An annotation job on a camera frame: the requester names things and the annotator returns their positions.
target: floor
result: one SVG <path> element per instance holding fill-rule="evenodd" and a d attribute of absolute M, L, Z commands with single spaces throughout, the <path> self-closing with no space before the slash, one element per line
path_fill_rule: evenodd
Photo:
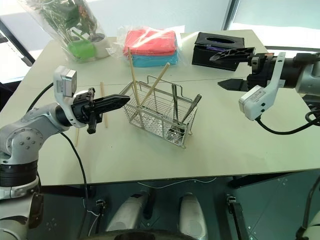
<path fill-rule="evenodd" d="M 204 212 L 209 239 L 237 240 L 233 218 L 226 207 L 226 194 L 232 194 L 242 205 L 251 240 L 293 240 L 303 219 L 306 196 L 319 174 L 320 170 L 299 172 L 239 189 L 227 186 L 231 177 L 218 177 L 211 183 L 188 181 L 156 189 L 152 218 L 143 219 L 140 227 L 176 231 L 179 198 L 184 193 L 193 193 Z M 144 183 L 160 187 L 174 182 L 177 180 Z M 93 209 L 97 199 L 107 201 L 107 212 L 101 220 L 100 230 L 105 229 L 116 210 L 131 194 L 141 190 L 148 191 L 149 188 L 135 182 L 98 185 L 89 207 Z M 311 218 L 320 210 L 317 205 L 319 200 L 317 190 L 312 201 Z M 28 239 L 75 239 L 82 215 L 83 202 L 80 198 L 46 194 L 44 220 L 38 228 L 29 231 Z M 88 233 L 94 219 L 93 215 L 88 214 L 83 236 Z"/>

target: black tissue box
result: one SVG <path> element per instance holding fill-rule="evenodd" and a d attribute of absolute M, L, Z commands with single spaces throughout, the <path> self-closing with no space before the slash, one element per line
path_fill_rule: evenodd
<path fill-rule="evenodd" d="M 225 36 L 199 32 L 194 43 L 192 64 L 200 65 L 216 69 L 224 69 L 235 71 L 239 65 L 239 61 L 219 60 L 217 62 L 209 61 L 216 53 L 229 49 L 241 49 L 245 47 L 243 37 Z"/>

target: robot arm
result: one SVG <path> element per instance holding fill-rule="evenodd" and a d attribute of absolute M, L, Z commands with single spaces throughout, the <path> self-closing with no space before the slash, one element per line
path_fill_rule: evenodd
<path fill-rule="evenodd" d="M 247 77 L 249 91 L 239 99 L 240 110 L 257 119 L 275 102 L 278 88 L 295 88 L 300 94 L 320 96 L 320 54 L 298 53 L 294 58 L 259 53 L 248 59 L 252 74 Z"/>
<path fill-rule="evenodd" d="M 0 239 L 23 240 L 28 228 L 42 220 L 43 196 L 38 193 L 39 150 L 52 135 L 70 126 L 96 132 L 103 113 L 124 106 L 128 96 L 94 99 L 95 90 L 75 96 L 77 72 L 60 66 L 54 73 L 57 103 L 33 108 L 20 120 L 0 129 Z"/>

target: red towel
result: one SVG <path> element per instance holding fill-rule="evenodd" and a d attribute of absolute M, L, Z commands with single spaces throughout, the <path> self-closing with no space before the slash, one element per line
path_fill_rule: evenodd
<path fill-rule="evenodd" d="M 167 56 L 176 51 L 176 34 L 172 30 L 139 29 L 129 31 L 126 35 L 123 54 L 128 55 Z"/>

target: chopstick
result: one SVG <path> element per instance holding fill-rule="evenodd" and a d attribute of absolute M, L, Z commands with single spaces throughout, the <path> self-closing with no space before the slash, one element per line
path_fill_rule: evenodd
<path fill-rule="evenodd" d="M 79 128 L 75 129 L 75 141 L 74 141 L 74 146 L 77 147 L 79 142 Z"/>
<path fill-rule="evenodd" d="M 163 77 L 163 75 L 165 74 L 165 72 L 167 71 L 167 69 L 169 68 L 170 63 L 167 62 L 164 66 L 164 68 L 162 69 L 162 71 L 160 72 L 160 75 L 157 77 L 157 79 L 155 80 L 154 84 L 152 85 L 152 87 L 150 88 L 150 90 L 148 91 L 148 93 L 145 95 L 144 99 L 141 102 L 141 105 L 139 106 L 143 106 L 145 104 L 145 102 L 147 101 L 148 97 L 152 94 L 152 92 L 155 90 L 157 84 L 159 83 L 160 79 Z"/>
<path fill-rule="evenodd" d="M 136 81 L 136 76 L 135 76 L 134 64 L 132 62 L 131 50 L 130 50 L 129 47 L 128 47 L 128 57 L 129 57 L 129 63 L 130 63 L 130 68 L 131 68 L 131 75 L 132 75 L 133 93 L 134 93 L 136 104 L 138 106 L 140 106 L 140 100 L 139 100 L 139 95 L 138 95 L 138 90 L 137 90 L 137 81 Z"/>
<path fill-rule="evenodd" d="M 103 98 L 105 96 L 105 85 L 102 81 L 100 82 L 100 92 L 101 92 L 101 97 Z M 106 112 L 103 113 L 102 118 L 103 118 L 105 128 L 108 128 L 108 118 L 107 118 Z"/>

